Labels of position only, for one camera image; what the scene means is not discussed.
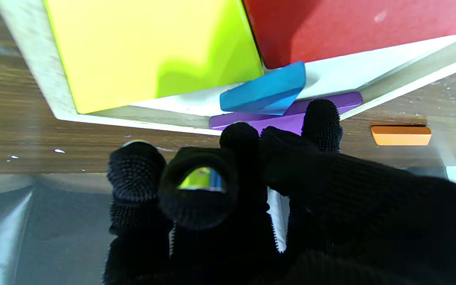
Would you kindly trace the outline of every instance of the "black glove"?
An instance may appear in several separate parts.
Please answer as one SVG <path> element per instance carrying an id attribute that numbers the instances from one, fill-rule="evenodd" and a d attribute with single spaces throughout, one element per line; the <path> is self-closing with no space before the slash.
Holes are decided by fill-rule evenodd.
<path id="1" fill-rule="evenodd" d="M 168 166 L 144 142 L 112 153 L 110 231 L 119 236 L 110 246 L 104 282 L 170 283 L 184 276 L 208 282 L 223 275 L 226 281 L 249 280 L 260 274 L 277 249 L 258 174 L 258 140 L 254 128 L 237 123 L 222 133 L 220 149 L 183 148 Z M 197 166 L 219 172 L 226 191 L 178 191 Z"/>

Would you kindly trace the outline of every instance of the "yellow block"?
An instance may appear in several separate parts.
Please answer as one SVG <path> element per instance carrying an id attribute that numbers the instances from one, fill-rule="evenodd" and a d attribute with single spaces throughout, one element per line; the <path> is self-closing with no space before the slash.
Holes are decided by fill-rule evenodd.
<path id="1" fill-rule="evenodd" d="M 240 0 L 45 0 L 77 111 L 263 74 Z"/>

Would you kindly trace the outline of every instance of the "red block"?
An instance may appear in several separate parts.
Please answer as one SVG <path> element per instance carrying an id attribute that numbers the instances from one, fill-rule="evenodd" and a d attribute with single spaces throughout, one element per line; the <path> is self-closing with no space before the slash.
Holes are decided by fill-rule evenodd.
<path id="1" fill-rule="evenodd" d="M 243 0 L 268 68 L 456 34 L 456 0 Z"/>

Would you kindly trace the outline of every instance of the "orange block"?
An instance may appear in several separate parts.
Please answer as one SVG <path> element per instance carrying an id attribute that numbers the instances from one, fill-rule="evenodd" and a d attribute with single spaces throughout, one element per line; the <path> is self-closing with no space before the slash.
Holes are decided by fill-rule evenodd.
<path id="1" fill-rule="evenodd" d="M 379 146 L 426 146 L 432 132 L 427 127 L 373 126 L 372 135 Z"/>

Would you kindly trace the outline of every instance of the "blue block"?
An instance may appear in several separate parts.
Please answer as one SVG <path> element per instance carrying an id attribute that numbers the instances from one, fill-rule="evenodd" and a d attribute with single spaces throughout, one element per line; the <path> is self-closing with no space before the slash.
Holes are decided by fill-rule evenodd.
<path id="1" fill-rule="evenodd" d="M 221 110 L 282 115 L 306 86 L 306 66 L 293 63 L 219 96 Z"/>

